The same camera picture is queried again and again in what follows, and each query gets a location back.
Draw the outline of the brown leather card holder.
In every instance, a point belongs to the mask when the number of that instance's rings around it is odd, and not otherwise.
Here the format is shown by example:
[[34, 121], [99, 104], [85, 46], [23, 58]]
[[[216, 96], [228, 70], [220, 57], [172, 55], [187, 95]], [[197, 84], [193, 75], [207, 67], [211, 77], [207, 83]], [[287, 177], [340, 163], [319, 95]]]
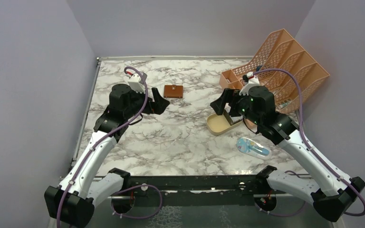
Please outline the brown leather card holder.
[[182, 85], [165, 85], [163, 90], [164, 98], [183, 98]]

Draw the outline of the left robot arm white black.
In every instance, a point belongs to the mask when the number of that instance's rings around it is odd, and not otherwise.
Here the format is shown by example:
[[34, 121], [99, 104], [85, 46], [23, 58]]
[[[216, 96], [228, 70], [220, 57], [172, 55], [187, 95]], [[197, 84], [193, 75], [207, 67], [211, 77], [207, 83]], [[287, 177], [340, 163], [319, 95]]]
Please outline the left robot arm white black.
[[97, 119], [90, 141], [80, 159], [58, 186], [49, 186], [44, 199], [50, 217], [84, 228], [95, 208], [113, 193], [125, 195], [130, 190], [128, 172], [108, 173], [102, 180], [94, 178], [109, 152], [115, 148], [132, 120], [140, 114], [162, 114], [170, 102], [157, 88], [153, 97], [147, 91], [137, 92], [127, 84], [116, 84], [109, 94], [109, 104]]

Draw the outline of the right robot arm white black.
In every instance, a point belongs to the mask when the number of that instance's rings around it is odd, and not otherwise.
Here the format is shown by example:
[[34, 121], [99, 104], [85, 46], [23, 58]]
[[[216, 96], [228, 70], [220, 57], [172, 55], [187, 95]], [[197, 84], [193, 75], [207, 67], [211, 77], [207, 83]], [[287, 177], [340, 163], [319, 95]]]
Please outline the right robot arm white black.
[[365, 187], [360, 177], [350, 177], [325, 157], [288, 115], [276, 110], [275, 97], [265, 86], [253, 86], [248, 92], [226, 88], [210, 106], [222, 115], [243, 117], [257, 126], [257, 133], [290, 154], [312, 177], [306, 181], [275, 168], [265, 168], [255, 180], [261, 193], [271, 189], [291, 194], [311, 204], [324, 219], [336, 222], [359, 197]]

